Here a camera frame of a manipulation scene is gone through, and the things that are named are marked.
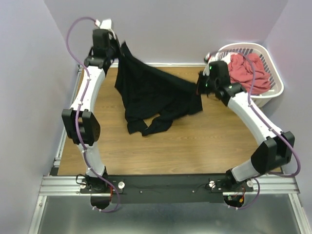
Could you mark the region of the black t-shirt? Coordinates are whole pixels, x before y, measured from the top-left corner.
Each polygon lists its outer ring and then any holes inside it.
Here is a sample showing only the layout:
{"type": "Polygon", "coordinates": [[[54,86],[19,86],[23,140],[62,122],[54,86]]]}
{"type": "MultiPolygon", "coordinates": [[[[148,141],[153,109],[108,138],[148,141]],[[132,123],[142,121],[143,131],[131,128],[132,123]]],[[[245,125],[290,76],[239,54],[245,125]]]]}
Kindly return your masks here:
{"type": "Polygon", "coordinates": [[[132,55],[126,43],[118,58],[115,88],[125,108],[130,134],[167,131],[174,120],[203,110],[196,84],[149,66],[132,55]]]}

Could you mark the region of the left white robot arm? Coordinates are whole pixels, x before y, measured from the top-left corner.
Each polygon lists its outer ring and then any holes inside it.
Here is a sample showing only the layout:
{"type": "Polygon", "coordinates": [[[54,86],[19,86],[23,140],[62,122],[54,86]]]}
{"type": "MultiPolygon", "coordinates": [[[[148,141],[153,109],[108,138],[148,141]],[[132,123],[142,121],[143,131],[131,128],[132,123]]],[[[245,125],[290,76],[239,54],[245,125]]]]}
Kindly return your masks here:
{"type": "Polygon", "coordinates": [[[76,99],[61,117],[68,137],[80,150],[86,173],[81,185],[97,193],[115,192],[98,149],[100,124],[94,115],[95,101],[107,71],[119,52],[118,40],[111,29],[95,29],[93,45],[84,60],[84,76],[76,99]]]}

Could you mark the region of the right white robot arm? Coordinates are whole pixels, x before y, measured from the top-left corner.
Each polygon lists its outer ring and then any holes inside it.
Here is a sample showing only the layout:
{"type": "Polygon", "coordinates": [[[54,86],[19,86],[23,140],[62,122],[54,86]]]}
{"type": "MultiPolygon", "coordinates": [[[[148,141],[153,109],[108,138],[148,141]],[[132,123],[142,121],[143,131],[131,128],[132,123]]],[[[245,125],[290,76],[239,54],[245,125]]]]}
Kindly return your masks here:
{"type": "Polygon", "coordinates": [[[248,92],[240,83],[231,83],[228,65],[218,60],[209,62],[197,80],[198,94],[214,94],[231,109],[255,138],[258,148],[250,159],[229,169],[225,177],[213,185],[234,190],[254,176],[261,176],[286,165],[292,157],[294,135],[274,125],[249,99],[248,92]]]}

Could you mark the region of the red t-shirt in basket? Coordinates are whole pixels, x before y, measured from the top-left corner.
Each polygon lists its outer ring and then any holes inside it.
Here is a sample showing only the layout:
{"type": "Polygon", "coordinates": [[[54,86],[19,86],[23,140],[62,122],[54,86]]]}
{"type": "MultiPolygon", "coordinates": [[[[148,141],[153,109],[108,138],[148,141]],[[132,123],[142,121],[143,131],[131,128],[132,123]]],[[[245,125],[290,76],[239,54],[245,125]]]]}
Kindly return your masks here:
{"type": "Polygon", "coordinates": [[[252,95],[259,95],[270,90],[270,74],[264,69],[263,62],[256,53],[247,54],[250,63],[241,54],[232,54],[228,64],[231,83],[240,83],[247,92],[250,91],[253,75],[255,80],[252,88],[252,95]]]}

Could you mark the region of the white laundry basket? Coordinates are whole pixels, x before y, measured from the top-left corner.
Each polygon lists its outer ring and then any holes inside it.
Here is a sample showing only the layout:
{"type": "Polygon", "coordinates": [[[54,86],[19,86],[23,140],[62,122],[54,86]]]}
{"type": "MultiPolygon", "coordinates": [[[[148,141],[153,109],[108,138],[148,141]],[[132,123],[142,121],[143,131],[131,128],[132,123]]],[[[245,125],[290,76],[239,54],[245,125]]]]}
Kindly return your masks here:
{"type": "Polygon", "coordinates": [[[229,53],[242,53],[244,55],[249,53],[258,54],[264,65],[265,72],[270,74],[270,90],[259,95],[251,95],[252,100],[259,108],[266,105],[272,98],[278,97],[283,93],[284,84],[268,50],[265,47],[260,44],[251,42],[227,44],[218,50],[215,58],[223,59],[229,53]]]}

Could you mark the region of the silver bolt knob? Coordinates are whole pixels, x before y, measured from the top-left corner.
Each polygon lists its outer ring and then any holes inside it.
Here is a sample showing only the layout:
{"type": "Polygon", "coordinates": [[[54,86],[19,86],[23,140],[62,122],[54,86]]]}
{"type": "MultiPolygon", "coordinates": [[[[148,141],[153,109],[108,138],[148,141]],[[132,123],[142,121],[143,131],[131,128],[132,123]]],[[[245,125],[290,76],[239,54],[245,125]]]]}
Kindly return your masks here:
{"type": "Polygon", "coordinates": [[[215,182],[211,180],[211,181],[209,182],[209,187],[210,187],[211,189],[214,189],[214,188],[215,188],[215,182]]]}
{"type": "Polygon", "coordinates": [[[119,189],[123,189],[125,187],[125,183],[123,182],[123,181],[120,181],[119,183],[118,183],[118,188],[119,189]]]}

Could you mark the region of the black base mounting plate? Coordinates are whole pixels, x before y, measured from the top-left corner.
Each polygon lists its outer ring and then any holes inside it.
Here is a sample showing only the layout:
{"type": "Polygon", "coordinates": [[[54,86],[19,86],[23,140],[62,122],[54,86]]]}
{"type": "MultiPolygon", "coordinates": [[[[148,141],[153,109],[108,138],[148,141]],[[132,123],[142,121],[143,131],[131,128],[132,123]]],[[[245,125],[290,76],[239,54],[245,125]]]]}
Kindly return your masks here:
{"type": "Polygon", "coordinates": [[[82,176],[86,189],[96,192],[96,197],[108,196],[113,203],[222,203],[225,193],[240,194],[252,188],[246,182],[228,185],[225,174],[170,174],[170,175],[108,175],[106,179],[114,185],[113,189],[99,178],[82,176]],[[215,188],[209,187],[210,181],[215,188]],[[123,181],[125,187],[118,188],[123,181]]]}

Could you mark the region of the left silver bolt knob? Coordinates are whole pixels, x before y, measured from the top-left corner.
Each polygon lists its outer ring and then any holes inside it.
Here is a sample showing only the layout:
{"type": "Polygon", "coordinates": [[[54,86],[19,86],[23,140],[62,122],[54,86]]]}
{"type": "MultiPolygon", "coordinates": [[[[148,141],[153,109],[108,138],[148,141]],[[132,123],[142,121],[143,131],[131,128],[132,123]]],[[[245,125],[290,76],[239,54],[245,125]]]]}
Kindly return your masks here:
{"type": "Polygon", "coordinates": [[[123,182],[123,181],[120,181],[119,183],[118,183],[118,188],[119,189],[123,189],[125,187],[125,183],[123,182]]]}

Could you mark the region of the aluminium frame rail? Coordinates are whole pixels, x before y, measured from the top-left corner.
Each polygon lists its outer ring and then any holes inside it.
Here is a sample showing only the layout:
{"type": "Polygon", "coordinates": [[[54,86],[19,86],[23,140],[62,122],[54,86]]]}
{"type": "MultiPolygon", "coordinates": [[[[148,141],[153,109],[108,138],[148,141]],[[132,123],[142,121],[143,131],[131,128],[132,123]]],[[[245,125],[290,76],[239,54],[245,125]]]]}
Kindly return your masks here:
{"type": "MultiPolygon", "coordinates": [[[[86,189],[82,183],[83,177],[78,176],[45,176],[40,185],[41,196],[73,196],[96,194],[86,189]]],[[[247,194],[261,195],[299,194],[295,178],[283,178],[276,175],[264,175],[250,182],[253,187],[246,188],[247,194]]]]}

